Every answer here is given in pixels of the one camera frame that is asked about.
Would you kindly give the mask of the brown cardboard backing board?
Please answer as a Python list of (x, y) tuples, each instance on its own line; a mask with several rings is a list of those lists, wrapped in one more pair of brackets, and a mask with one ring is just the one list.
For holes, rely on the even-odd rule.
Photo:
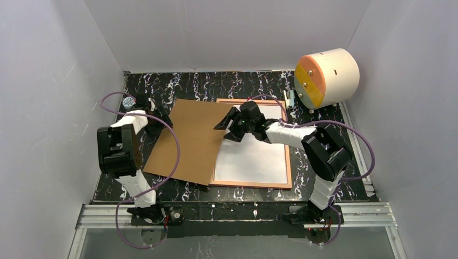
[(231, 104), (178, 99), (170, 113), (173, 132), (164, 129), (144, 166), (145, 173), (209, 185), (225, 132), (214, 130)]

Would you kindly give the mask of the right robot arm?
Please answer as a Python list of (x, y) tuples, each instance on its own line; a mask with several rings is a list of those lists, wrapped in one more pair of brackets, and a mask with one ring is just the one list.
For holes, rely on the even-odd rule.
[(334, 192), (354, 159), (354, 153), (329, 123), (299, 127), (266, 118), (254, 101), (231, 108), (214, 129), (226, 130), (224, 139), (234, 142), (242, 142), (245, 134), (251, 134), (258, 141), (304, 151), (315, 173), (314, 189), (302, 213), (310, 221), (319, 222), (329, 213)]

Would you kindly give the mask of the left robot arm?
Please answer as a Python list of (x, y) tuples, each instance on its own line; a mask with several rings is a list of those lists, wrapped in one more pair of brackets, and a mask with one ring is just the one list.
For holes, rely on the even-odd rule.
[(156, 105), (150, 95), (140, 93), (131, 99), (127, 113), (118, 122), (97, 130), (99, 167), (133, 199), (134, 207), (128, 213), (147, 223), (160, 224), (166, 214), (141, 170), (143, 157), (137, 135), (145, 130), (157, 137), (165, 128), (172, 128), (173, 123), (164, 107)]

